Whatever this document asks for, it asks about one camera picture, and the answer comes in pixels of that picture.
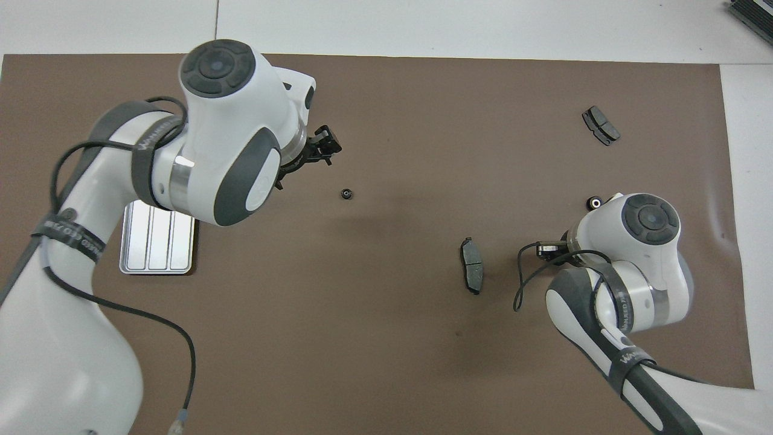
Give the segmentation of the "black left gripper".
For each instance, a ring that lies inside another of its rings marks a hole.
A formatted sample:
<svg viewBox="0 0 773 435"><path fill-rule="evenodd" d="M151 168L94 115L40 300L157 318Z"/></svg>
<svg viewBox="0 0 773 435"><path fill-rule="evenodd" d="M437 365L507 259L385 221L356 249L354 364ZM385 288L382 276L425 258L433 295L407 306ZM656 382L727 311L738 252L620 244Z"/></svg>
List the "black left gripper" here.
<svg viewBox="0 0 773 435"><path fill-rule="evenodd" d="M342 146L329 126L320 126L314 131L314 136L309 136L298 156L292 161L282 164L278 169L278 176L274 182L277 190L282 190L282 179L288 174L300 169L306 163L323 161L327 166L332 165L332 154L342 151Z"/></svg>

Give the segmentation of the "silver metal tray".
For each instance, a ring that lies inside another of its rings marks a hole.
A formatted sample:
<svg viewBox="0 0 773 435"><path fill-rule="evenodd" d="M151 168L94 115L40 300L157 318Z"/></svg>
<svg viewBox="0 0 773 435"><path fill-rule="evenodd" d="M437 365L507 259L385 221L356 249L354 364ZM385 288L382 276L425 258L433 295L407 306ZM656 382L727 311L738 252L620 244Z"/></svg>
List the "silver metal tray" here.
<svg viewBox="0 0 773 435"><path fill-rule="evenodd" d="M133 201L124 210L119 269L129 275L185 275L193 270L196 221Z"/></svg>

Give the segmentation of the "grey brake pad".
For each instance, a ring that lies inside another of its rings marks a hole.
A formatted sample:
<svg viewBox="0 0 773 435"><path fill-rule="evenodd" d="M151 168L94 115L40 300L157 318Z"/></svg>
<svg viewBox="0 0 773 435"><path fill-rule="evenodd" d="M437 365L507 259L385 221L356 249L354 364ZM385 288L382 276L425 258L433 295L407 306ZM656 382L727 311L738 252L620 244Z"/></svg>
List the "grey brake pad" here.
<svg viewBox="0 0 773 435"><path fill-rule="evenodd" d="M605 146L620 140L621 133L613 127L608 117L596 106L591 106L582 114L583 122L597 140Z"/></svg>
<svg viewBox="0 0 773 435"><path fill-rule="evenodd" d="M483 259L472 237L466 237L461 243L460 257L467 290L473 295L480 295L484 278Z"/></svg>

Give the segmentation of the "brown table mat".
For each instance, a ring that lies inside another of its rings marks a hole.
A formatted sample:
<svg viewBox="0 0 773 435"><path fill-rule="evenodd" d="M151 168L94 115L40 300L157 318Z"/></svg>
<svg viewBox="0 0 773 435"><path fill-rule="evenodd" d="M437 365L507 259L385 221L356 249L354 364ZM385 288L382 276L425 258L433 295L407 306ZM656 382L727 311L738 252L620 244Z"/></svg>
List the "brown table mat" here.
<svg viewBox="0 0 773 435"><path fill-rule="evenodd" d="M317 81L332 165L288 175L238 225L201 225L190 275L122 273L120 229L94 269L100 297L193 337L186 435L648 435L553 327L554 269L512 309L518 250L618 192L674 205L696 285L685 320L633 341L668 369L754 385L718 65L269 60ZM594 137L591 106L620 140Z"/></svg>

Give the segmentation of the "grey ribbed device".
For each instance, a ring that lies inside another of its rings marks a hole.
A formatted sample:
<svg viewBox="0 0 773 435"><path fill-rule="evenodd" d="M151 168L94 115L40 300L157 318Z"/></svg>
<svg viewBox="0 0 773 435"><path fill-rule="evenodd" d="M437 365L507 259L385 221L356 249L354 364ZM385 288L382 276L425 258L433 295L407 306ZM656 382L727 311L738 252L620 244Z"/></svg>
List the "grey ribbed device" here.
<svg viewBox="0 0 773 435"><path fill-rule="evenodd" d="M730 0L727 10L773 47L773 0Z"/></svg>

